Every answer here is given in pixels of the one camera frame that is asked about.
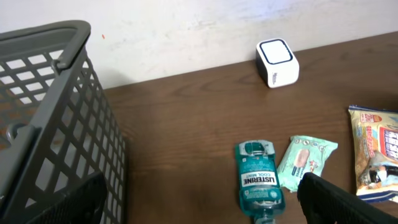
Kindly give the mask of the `teal wet wipes pack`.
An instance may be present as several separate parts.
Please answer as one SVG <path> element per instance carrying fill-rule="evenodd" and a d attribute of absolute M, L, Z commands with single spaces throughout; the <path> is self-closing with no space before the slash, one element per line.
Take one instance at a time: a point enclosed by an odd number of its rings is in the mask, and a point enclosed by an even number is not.
<path fill-rule="evenodd" d="M 296 192 L 307 172 L 321 176 L 326 160 L 337 148 L 336 142 L 310 136 L 292 136 L 277 168 L 280 186 Z"/>

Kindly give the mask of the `blue Listerine mouthwash bottle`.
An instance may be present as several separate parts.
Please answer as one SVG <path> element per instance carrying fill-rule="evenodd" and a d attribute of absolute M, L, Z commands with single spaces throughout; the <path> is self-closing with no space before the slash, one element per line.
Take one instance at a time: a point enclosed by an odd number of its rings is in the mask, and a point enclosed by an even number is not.
<path fill-rule="evenodd" d="M 239 204 L 254 223 L 275 223 L 285 210 L 284 195 L 275 166 L 274 145 L 266 140 L 249 140 L 236 145 Z"/>

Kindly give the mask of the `yellow snack bag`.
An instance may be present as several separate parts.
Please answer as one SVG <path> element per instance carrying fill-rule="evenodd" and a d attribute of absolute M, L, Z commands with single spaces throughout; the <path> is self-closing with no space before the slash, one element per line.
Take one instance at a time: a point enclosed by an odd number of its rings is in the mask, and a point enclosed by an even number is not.
<path fill-rule="evenodd" d="M 365 202 L 397 202 L 397 111 L 348 108 L 354 141 L 356 195 Z"/>

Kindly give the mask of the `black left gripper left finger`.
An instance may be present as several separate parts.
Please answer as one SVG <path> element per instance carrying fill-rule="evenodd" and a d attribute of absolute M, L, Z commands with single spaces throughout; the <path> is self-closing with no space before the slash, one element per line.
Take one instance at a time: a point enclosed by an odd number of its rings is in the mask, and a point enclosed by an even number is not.
<path fill-rule="evenodd" d="M 94 172 L 79 186 L 62 194 L 60 200 L 27 221 L 28 224 L 97 224 L 102 219 L 108 194 L 102 172 Z"/>

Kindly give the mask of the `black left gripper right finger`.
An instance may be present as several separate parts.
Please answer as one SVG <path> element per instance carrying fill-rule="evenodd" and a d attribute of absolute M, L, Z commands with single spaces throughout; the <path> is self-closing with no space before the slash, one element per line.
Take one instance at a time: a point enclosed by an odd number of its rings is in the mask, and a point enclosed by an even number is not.
<path fill-rule="evenodd" d="M 297 199 L 308 224 L 397 224 L 397 218 L 307 172 Z"/>

